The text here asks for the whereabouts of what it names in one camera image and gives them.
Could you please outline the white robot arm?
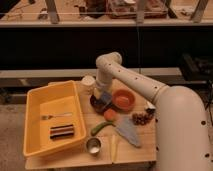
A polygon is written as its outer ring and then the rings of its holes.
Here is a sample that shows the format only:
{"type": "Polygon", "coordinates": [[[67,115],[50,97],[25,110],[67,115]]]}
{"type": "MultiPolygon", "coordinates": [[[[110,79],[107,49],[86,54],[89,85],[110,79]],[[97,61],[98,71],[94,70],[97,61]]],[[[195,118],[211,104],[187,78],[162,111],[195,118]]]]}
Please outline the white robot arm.
{"type": "Polygon", "coordinates": [[[213,171],[205,106],[195,91],[127,69],[117,52],[97,57],[96,67],[98,89],[116,78],[155,106],[156,171],[213,171]]]}

